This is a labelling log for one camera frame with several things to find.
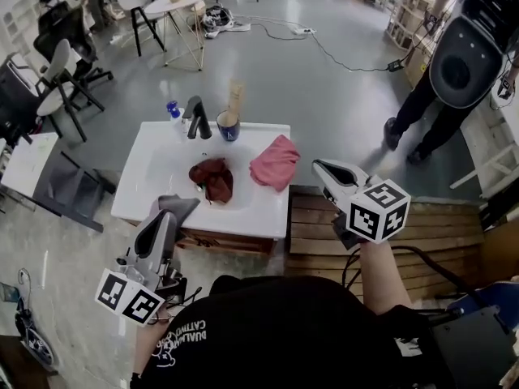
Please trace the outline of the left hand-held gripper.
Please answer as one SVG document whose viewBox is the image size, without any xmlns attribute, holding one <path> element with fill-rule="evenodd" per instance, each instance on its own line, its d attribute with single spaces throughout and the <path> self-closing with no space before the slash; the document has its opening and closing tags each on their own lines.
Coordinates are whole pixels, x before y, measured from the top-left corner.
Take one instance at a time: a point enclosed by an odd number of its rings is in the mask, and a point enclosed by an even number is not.
<svg viewBox="0 0 519 389">
<path fill-rule="evenodd" d="M 143 220 L 131 241 L 131 252 L 117 258 L 113 269 L 103 271 L 95 302 L 137 325 L 156 323 L 164 304 L 181 305 L 187 278 L 165 258 L 173 252 L 176 235 L 172 212 L 160 210 Z"/>
</svg>

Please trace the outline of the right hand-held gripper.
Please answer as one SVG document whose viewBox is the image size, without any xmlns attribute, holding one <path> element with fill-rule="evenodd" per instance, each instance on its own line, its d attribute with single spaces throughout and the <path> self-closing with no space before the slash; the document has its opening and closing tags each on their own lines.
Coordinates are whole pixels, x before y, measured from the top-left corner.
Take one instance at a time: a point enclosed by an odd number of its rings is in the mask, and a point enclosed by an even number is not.
<svg viewBox="0 0 519 389">
<path fill-rule="evenodd" d="M 361 242 L 380 244 L 405 227 L 410 195 L 392 180 L 357 192 L 369 178 L 358 166 L 323 159 L 313 160 L 311 166 L 324 197 L 340 210 L 332 226 L 345 248 Z"/>
</svg>

